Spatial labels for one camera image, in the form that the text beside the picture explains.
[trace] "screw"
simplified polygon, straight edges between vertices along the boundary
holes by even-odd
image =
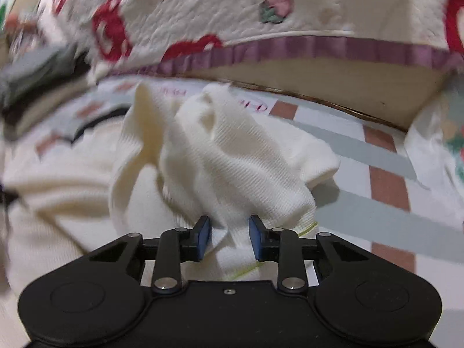
[[[173,278],[159,278],[155,281],[155,287],[159,289],[172,289],[177,285],[177,280]]]
[[[287,289],[300,289],[305,285],[305,281],[300,278],[286,278],[282,280],[282,285]]]

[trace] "cream garment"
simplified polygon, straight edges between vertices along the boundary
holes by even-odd
[[[99,126],[42,160],[21,157],[4,176],[22,197],[8,212],[6,275],[16,296],[122,234],[158,237],[193,226],[202,214],[213,220],[212,245],[201,264],[183,267],[185,278],[269,278],[256,266],[248,217],[314,234],[308,186],[339,165],[325,142],[275,118],[252,117],[218,84],[176,104],[141,84],[122,124]]]

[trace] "blurry gray cloth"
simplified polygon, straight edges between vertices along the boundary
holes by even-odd
[[[77,46],[45,46],[27,52],[0,70],[0,108],[6,109],[34,88],[74,72]]]

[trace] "quilted blanket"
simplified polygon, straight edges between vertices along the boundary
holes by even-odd
[[[464,0],[42,0],[94,63],[158,71],[288,57],[451,68]],[[50,25],[49,18],[56,24]]]

